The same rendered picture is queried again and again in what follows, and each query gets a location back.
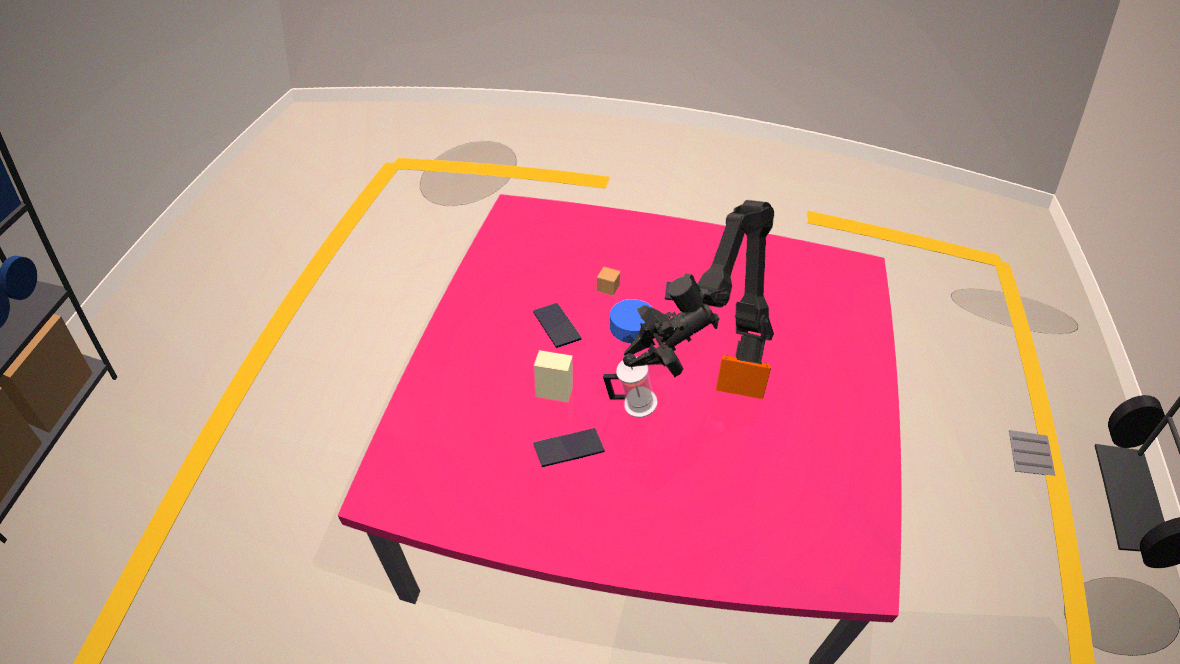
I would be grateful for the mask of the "blue short cylinder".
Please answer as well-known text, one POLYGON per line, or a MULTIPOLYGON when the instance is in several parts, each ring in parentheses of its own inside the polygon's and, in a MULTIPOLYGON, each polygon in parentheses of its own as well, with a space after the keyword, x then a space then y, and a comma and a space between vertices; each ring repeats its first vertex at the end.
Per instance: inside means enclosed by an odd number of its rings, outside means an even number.
POLYGON ((610 311, 610 331, 615 338, 632 344, 632 341, 640 334, 640 323, 645 323, 637 311, 641 305, 650 304, 642 300, 623 300, 612 305, 610 311))

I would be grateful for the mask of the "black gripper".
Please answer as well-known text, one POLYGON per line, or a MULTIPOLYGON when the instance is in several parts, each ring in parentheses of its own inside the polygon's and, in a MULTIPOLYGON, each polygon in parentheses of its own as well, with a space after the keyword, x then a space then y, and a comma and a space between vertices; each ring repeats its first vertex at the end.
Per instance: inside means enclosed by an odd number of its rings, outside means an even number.
POLYGON ((628 353, 636 354, 638 351, 645 350, 647 348, 649 348, 649 350, 640 355, 640 357, 634 359, 629 363, 630 367, 663 364, 673 374, 674 377, 677 377, 680 374, 682 374, 684 367, 681 364, 678 357, 674 353, 676 350, 674 346, 678 346, 678 343, 683 342, 686 338, 688 342, 690 342, 693 333, 691 328, 686 322, 686 318, 683 317, 682 313, 678 314, 676 314, 675 311, 671 313, 670 321, 671 323, 677 322, 678 328, 676 331, 674 331, 670 338, 666 340, 664 344, 657 333, 649 331, 645 323, 644 324, 642 324, 642 322, 640 323, 641 326, 640 334, 632 341, 632 344, 627 348, 624 355, 627 355, 628 353), (653 338, 657 340, 658 342, 657 348, 655 348, 656 344, 653 338))

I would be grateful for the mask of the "french press coffee maker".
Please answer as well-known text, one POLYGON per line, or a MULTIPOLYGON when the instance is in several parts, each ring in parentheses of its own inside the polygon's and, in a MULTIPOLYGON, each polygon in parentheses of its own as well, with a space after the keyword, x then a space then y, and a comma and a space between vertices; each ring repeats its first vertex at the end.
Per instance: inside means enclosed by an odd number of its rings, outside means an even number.
POLYGON ((637 359, 628 353, 617 366, 617 373, 603 374, 610 400, 625 400, 627 413, 632 418, 647 418, 657 408, 657 397, 653 393, 648 366, 630 367, 637 359), (620 380, 624 394, 615 394, 611 380, 620 380))

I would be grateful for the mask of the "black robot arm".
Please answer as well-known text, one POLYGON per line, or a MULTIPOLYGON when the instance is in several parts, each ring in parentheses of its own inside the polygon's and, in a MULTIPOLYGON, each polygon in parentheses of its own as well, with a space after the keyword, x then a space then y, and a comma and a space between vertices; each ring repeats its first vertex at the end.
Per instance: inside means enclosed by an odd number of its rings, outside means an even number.
MULTIPOLYGON (((684 272, 667 288, 671 300, 683 314, 693 334, 712 324, 717 329, 719 315, 710 307, 722 308, 730 300, 730 272, 746 234, 745 295, 735 304, 735 334, 740 334, 735 357, 753 364, 762 364, 763 346, 774 336, 769 320, 769 307, 763 298, 763 272, 766 262, 766 238, 773 226, 774 209, 769 202, 745 200, 726 217, 722 238, 712 267, 701 275, 699 284, 693 274, 684 272), (761 336, 748 331, 760 333, 761 336)), ((678 323, 670 321, 671 313, 661 313, 650 307, 641 318, 649 331, 655 331, 666 342, 678 323)))

